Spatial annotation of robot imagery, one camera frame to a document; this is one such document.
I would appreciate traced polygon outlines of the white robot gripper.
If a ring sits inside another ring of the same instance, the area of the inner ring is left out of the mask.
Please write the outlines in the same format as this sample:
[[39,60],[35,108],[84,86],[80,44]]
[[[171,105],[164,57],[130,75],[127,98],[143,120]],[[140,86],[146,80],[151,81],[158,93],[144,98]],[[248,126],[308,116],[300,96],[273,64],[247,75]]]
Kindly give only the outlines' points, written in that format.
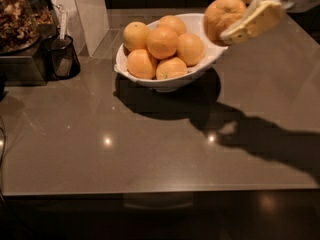
[[302,13],[320,5],[320,0],[242,1],[250,3],[244,15],[219,35],[228,46],[255,38],[275,27],[284,16],[284,9],[289,13]]

